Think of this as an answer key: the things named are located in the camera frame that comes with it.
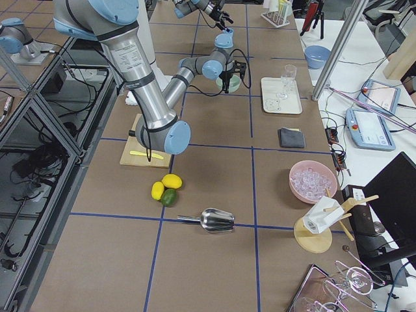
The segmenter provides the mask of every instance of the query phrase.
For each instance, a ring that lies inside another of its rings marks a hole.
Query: glass cup
[[[285,69],[282,71],[280,79],[283,83],[283,90],[278,92],[276,95],[278,99],[287,99],[289,93],[292,92],[294,87],[294,78],[296,77],[296,66],[288,64],[285,66]]]

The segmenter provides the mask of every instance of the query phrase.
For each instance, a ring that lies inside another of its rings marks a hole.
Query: yellow knife
[[[143,153],[142,151],[130,151],[130,155],[136,155],[136,156],[147,156],[146,153]],[[164,159],[163,156],[156,154],[156,153],[152,153],[151,154],[152,157],[155,157],[157,159]]]

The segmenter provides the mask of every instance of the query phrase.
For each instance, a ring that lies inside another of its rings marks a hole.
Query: bowl of ice
[[[305,203],[317,203],[327,190],[333,197],[337,192],[337,177],[324,164],[317,161],[300,161],[289,172],[292,193]]]

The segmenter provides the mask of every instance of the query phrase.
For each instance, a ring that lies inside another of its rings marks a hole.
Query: metal scoop
[[[215,208],[206,208],[201,216],[177,216],[178,220],[199,222],[209,233],[231,232],[234,230],[234,214]]]

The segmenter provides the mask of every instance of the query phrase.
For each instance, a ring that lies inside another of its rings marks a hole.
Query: blue bowl
[[[307,67],[313,70],[324,67],[331,51],[319,45],[311,45],[305,49]]]

